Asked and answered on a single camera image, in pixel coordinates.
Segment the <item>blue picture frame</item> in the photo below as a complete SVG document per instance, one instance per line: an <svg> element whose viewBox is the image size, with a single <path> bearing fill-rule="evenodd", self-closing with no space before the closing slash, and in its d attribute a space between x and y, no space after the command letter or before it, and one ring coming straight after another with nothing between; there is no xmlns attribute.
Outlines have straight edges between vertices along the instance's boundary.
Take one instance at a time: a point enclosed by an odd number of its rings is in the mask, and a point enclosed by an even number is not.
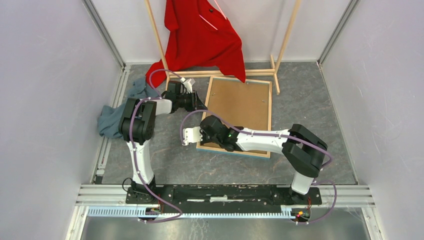
<svg viewBox="0 0 424 240"><path fill-rule="evenodd" d="M271 81L211 76L205 105L233 126L270 131L272 96Z"/></svg>

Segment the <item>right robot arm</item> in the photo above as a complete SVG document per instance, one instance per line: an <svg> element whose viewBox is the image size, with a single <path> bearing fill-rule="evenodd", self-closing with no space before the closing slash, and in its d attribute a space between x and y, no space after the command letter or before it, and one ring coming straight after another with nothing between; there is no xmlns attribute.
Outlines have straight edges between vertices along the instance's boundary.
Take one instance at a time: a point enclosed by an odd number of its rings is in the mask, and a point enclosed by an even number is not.
<svg viewBox="0 0 424 240"><path fill-rule="evenodd" d="M254 130L226 125L215 115L207 116L199 125L201 145L213 143L227 152L262 151L281 154L295 170L289 199L302 204L309 198L313 181L319 176L328 156L328 146L301 124L280 131Z"/></svg>

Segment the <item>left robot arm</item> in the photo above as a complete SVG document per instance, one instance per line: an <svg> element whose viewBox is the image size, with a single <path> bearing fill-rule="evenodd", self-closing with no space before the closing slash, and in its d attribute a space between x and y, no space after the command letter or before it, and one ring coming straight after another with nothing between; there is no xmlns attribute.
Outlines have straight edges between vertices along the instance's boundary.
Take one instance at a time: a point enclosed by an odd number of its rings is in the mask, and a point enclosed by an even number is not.
<svg viewBox="0 0 424 240"><path fill-rule="evenodd" d="M206 106L193 89L193 78L169 81L167 90L156 97L130 97L118 124L118 131L126 141L131 154L133 176L129 197L138 198L145 204L157 198L155 175L151 166L150 140L154 135L156 116L168 115L178 109L187 112L205 110Z"/></svg>

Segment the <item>red shirt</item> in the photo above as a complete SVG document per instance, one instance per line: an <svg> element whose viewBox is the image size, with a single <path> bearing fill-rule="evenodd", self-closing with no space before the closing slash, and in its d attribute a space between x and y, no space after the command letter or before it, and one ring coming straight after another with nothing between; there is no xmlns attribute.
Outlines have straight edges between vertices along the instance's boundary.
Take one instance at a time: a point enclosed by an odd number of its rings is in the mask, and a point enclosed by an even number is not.
<svg viewBox="0 0 424 240"><path fill-rule="evenodd" d="M225 76L245 82L241 38L228 18L219 30L211 29L199 17L197 1L201 0L168 0L165 4L168 69L175 72L192 67L217 67Z"/></svg>

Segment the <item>wooden clothes rack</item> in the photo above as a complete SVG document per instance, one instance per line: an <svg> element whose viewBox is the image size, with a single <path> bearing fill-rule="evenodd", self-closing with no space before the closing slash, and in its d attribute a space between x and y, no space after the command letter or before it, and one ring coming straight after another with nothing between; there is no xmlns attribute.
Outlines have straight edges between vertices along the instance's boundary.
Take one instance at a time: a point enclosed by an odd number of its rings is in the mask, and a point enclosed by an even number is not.
<svg viewBox="0 0 424 240"><path fill-rule="evenodd" d="M279 95L281 93L281 88L278 80L278 70L280 68L280 64L282 62L283 55L285 53L285 50L288 46L289 39L292 33L292 29L294 26L294 23L296 21L296 17L298 14L298 11L300 9L302 1L296 0L294 2L293 9L291 11L290 19L288 21L284 38L279 50L279 54L277 58L274 58L274 56L270 55L270 64L271 68L263 68L263 69L246 69L245 74L247 77L254 77L254 76L268 76L273 77L274 79L274 85L275 85L275 91L276 94ZM168 69L168 64L165 57L165 51L162 46L161 38L159 35L158 27L155 21L155 17L153 14L153 10L150 4L149 0L144 0L144 4L148 13L149 21L151 24L151 27L154 31L156 44L160 53L160 59L162 61L162 64L164 68ZM175 74L166 74L166 82L169 82L171 78L177 78L180 75L185 78L206 78L206 77L224 77L225 75L220 70L197 70L197 71L177 71Z"/></svg>

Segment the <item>grey-blue cloth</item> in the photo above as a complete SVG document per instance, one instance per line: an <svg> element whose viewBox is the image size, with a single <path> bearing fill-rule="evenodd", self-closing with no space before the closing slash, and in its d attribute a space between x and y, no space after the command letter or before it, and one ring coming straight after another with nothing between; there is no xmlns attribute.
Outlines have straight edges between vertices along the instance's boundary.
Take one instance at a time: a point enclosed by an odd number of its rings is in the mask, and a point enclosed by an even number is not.
<svg viewBox="0 0 424 240"><path fill-rule="evenodd" d="M104 105L100 116L97 119L97 131L101 137L109 139L123 139L119 133L119 122L124 112L125 104L128 98L145 99L148 97L158 97L159 94L148 84L145 77L136 79L130 89L126 92L126 98L118 107Z"/></svg>

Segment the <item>pink clothes hanger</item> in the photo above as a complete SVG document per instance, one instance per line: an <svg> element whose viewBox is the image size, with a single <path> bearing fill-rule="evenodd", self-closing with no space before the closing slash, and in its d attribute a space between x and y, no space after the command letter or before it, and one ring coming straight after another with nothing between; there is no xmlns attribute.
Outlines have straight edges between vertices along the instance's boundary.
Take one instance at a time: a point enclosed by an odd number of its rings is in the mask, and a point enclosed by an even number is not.
<svg viewBox="0 0 424 240"><path fill-rule="evenodd" d="M218 0L212 0L212 3L210 0L198 0L196 3L199 17L211 29L219 30L228 20Z"/></svg>

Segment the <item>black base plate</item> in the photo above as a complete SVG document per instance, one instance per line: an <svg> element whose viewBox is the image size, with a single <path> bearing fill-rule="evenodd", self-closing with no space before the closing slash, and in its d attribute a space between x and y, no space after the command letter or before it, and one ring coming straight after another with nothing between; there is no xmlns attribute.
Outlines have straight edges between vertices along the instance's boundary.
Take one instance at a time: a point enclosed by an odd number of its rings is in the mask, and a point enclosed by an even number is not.
<svg viewBox="0 0 424 240"><path fill-rule="evenodd" d="M137 183L127 189L127 204L158 204L163 214L271 214L281 206L321 205L319 188L302 195L289 186L260 185L155 185L152 193Z"/></svg>

